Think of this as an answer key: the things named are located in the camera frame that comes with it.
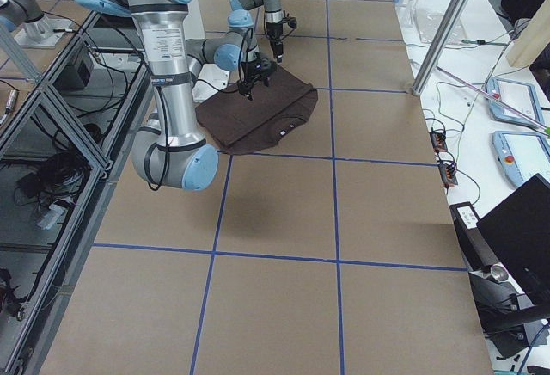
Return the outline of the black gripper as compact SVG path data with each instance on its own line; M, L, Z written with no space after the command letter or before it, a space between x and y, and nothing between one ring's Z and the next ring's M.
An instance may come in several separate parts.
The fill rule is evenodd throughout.
M268 57L258 57L252 61L241 62L243 74L238 80L238 89L240 94L249 101L252 101L252 88L256 83L263 83L264 86L270 85L271 75L276 70L276 63Z
M269 40L272 54L277 63L281 63L284 57L283 23L282 22L267 22L266 37Z

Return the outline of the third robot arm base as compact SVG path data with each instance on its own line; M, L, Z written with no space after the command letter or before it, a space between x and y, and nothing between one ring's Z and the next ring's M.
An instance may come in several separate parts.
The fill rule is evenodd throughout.
M1 0L1 23L9 32L21 28L15 35L20 46L53 49L72 20L51 18L36 0Z

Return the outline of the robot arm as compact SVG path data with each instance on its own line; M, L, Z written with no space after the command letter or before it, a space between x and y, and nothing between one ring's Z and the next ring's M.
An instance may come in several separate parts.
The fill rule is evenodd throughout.
M264 11L265 35L270 43L272 54L277 63L283 61L283 30L287 20L281 0L229 0L232 10L251 10L262 7Z
M218 154L199 129L193 88L206 64L238 70L238 88L249 96L255 83L265 83L282 57L282 44L272 44L273 59L259 51L250 12L262 8L267 22L282 27L281 0L231 0L229 30L217 39L188 39L184 21L193 0L75 0L86 9L130 17L144 48L154 88L156 112L141 126L131 159L150 188L199 191L208 188L218 167Z

